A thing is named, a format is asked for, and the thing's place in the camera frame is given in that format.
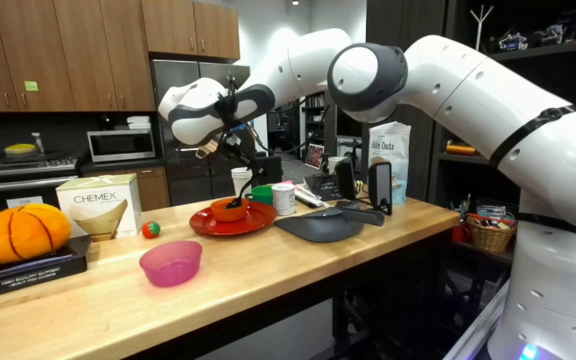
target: pink bowl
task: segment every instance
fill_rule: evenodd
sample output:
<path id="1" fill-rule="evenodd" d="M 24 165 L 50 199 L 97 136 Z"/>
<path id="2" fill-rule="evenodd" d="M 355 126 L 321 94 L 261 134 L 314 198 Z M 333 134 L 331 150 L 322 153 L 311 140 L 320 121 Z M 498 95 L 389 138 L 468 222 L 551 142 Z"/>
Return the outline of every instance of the pink bowl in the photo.
<path id="1" fill-rule="evenodd" d="M 139 259 L 146 278 L 156 287 L 174 287 L 199 270 L 202 246 L 194 241 L 172 241 L 148 250 Z"/>

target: orange bowl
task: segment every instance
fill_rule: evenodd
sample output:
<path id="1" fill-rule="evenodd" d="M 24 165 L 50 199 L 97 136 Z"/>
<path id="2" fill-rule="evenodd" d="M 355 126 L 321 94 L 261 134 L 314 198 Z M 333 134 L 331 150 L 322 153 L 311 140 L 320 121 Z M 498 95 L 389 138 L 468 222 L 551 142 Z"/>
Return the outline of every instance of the orange bowl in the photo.
<path id="1" fill-rule="evenodd" d="M 248 212 L 249 201 L 247 198 L 241 198 L 241 206 L 234 207 L 233 209 L 225 209 L 226 205 L 233 201 L 234 197 L 222 198 L 210 204 L 210 209 L 214 214 L 214 218 L 217 221 L 224 223 L 232 223 L 233 221 L 238 221 L 244 219 Z"/>

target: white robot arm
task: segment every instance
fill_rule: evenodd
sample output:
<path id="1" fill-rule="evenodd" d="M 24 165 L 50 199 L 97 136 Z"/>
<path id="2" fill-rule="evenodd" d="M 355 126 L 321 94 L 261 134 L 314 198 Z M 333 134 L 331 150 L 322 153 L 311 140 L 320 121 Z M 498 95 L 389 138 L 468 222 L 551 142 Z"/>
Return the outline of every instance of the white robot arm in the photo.
<path id="1" fill-rule="evenodd" d="M 179 141 L 208 153 L 222 132 L 326 88 L 363 123 L 386 119 L 398 104 L 418 107 L 522 189 L 526 221 L 490 356 L 518 359 L 533 344 L 540 359 L 576 359 L 576 105 L 441 36 L 405 53 L 349 45 L 339 29 L 307 34 L 266 57 L 234 96 L 200 79 L 171 88 L 159 112 Z"/>

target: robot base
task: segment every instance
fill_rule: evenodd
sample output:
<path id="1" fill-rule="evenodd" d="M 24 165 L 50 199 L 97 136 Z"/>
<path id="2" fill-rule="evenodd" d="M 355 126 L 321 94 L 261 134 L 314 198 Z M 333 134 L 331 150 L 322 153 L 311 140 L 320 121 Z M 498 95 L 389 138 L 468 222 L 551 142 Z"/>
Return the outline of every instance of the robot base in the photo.
<path id="1" fill-rule="evenodd" d="M 576 234 L 520 221 L 510 289 L 487 351 L 492 360 L 518 360 L 527 344 L 539 360 L 576 360 Z"/>

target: wooden countertop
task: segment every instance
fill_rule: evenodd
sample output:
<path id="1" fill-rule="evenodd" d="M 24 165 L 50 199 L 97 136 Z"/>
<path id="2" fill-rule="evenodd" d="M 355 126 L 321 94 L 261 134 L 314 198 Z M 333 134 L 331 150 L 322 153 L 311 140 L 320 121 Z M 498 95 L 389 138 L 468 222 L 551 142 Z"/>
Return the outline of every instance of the wooden countertop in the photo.
<path id="1" fill-rule="evenodd" d="M 209 204 L 146 212 L 160 223 L 160 237 L 92 244 L 88 271 L 0 294 L 0 359 L 123 358 L 458 223 L 456 212 L 408 199 L 384 226 L 366 225 L 336 243 L 309 243 L 274 226 L 217 238 L 188 225 Z M 297 203 L 297 215 L 310 211 Z M 139 258 L 174 240 L 202 244 L 199 272 L 184 284 L 154 287 Z"/>

